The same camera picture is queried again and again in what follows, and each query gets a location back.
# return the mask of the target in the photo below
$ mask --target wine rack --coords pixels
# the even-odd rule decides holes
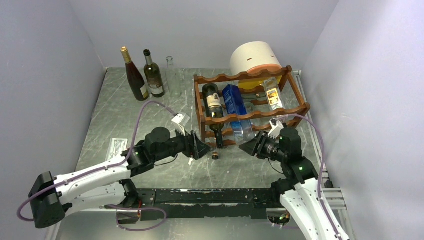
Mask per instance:
[[[196,108],[197,122],[199,125],[200,136],[202,141],[205,142],[206,138],[215,137],[213,131],[206,130],[206,126],[213,125],[213,124],[231,123],[238,120],[253,120],[253,119],[260,119],[260,118],[289,115],[289,114],[298,114],[301,116],[305,116],[308,113],[311,106],[309,105],[309,103],[305,102],[304,98],[302,97],[301,92],[299,91],[299,88],[296,85],[296,82],[293,79],[291,72],[292,72],[292,67],[286,66],[274,72],[270,72],[267,70],[262,70],[254,74],[250,74],[247,72],[240,72],[239,74],[235,76],[227,76],[225,74],[219,74],[215,77],[207,78],[204,76],[194,75],[195,108]],[[280,91],[283,91],[283,88],[285,87],[286,83],[289,82],[291,88],[293,89],[294,95],[296,96],[296,99],[299,103],[298,107],[291,108],[291,109],[277,108],[269,112],[262,112],[259,110],[255,110],[247,115],[230,114],[222,118],[206,117],[205,107],[202,105],[203,96],[202,96],[202,92],[200,92],[201,89],[199,85],[210,84],[210,83],[216,84],[216,83],[231,82],[231,81],[249,80],[249,79],[259,79],[259,78],[271,78],[271,77],[279,77],[279,76],[281,76],[281,80],[278,84]],[[240,88],[240,92],[242,95],[245,95],[245,94],[264,93],[265,91],[262,86],[257,86],[253,89],[248,89],[248,90]],[[220,89],[218,94],[220,97],[223,96],[222,89]],[[265,100],[253,99],[250,102],[255,106],[268,104],[268,101],[266,99]],[[295,117],[294,119],[288,121],[287,125],[290,127],[297,127],[301,121],[302,121],[302,118]],[[269,123],[264,125],[258,125],[258,126],[252,125],[252,129],[254,132],[258,132],[262,130],[270,130],[271,125]],[[232,134],[233,134],[233,130],[231,129],[231,127],[224,128],[222,130],[223,137],[231,136]],[[230,140],[230,139],[224,140],[224,146],[230,146],[235,144],[236,142],[233,140]]]

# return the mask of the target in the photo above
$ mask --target marble surface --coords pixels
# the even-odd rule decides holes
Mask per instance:
[[[184,83],[182,95],[172,98],[169,94],[161,98],[150,99],[162,102],[175,112],[184,112],[191,117],[186,129],[199,133],[196,109],[194,106],[193,75],[214,77],[229,69],[177,69],[179,79]],[[299,104],[289,83],[282,91],[286,108],[294,108]],[[130,145],[140,107],[144,102],[137,101],[127,81],[125,68],[109,68],[92,115],[91,124],[85,139],[76,170],[82,170],[105,161],[109,143],[112,138],[128,139]],[[165,127],[175,135],[171,124],[172,116],[161,106],[151,104],[146,107],[137,130],[136,143],[145,138],[156,127]],[[307,122],[297,127],[302,138],[302,149],[305,157],[311,160],[318,169],[318,159],[314,149],[312,135]],[[273,166],[281,170],[278,162]],[[284,178],[274,171],[268,161],[249,156],[237,146],[228,146],[220,150],[220,159],[212,160],[209,153],[204,158],[189,164],[183,154],[171,164],[155,166],[154,169],[132,178],[138,188],[269,188],[272,182]]]

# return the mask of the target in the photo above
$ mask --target gray marble table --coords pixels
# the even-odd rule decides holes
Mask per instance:
[[[186,128],[199,133],[194,106],[193,75],[214,77],[221,73],[230,75],[230,71],[188,68],[177,69],[177,71],[179,79],[184,83],[181,97],[171,98],[169,94],[166,94],[161,98],[153,99],[166,104],[177,113],[186,113],[191,117]],[[286,108],[298,106],[288,83],[282,95]],[[128,139],[129,147],[135,121],[143,103],[134,98],[125,68],[109,68],[76,166],[77,171],[104,162],[111,138]],[[144,139],[146,134],[156,127],[165,127],[173,132],[171,119],[172,116],[161,106],[156,104],[147,106],[141,118],[142,124],[137,130],[136,143]],[[302,121],[297,129],[302,138],[304,156],[310,159],[318,169],[316,150],[307,122]],[[273,166],[281,169],[277,162],[273,162]],[[219,160],[212,160],[209,153],[204,158],[189,164],[189,159],[180,154],[175,162],[156,166],[144,174],[133,177],[132,180],[138,188],[210,189],[269,188],[271,183],[279,178],[284,176],[274,171],[268,161],[249,156],[237,146],[228,146],[220,150]]]

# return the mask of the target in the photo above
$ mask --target black cable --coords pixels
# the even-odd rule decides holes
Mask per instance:
[[[155,166],[162,166],[162,165],[167,165],[167,164],[173,163],[175,160],[177,160],[177,157],[178,157],[178,154],[175,155],[175,158],[172,161],[165,162],[165,163],[162,163],[162,164],[156,164],[156,163],[154,163],[154,165]]]
[[[277,173],[284,175],[284,173],[282,173],[282,172],[280,172],[280,171],[278,171],[277,169],[274,168],[274,166],[271,164],[271,161],[270,161],[269,158],[268,158],[268,163],[269,163],[269,165],[271,165],[271,168],[274,169]]]

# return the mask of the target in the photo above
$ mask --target black bottle cap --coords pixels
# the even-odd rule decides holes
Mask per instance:
[[[144,53],[145,56],[150,56],[150,50],[149,49],[145,49],[143,51],[143,53]]]

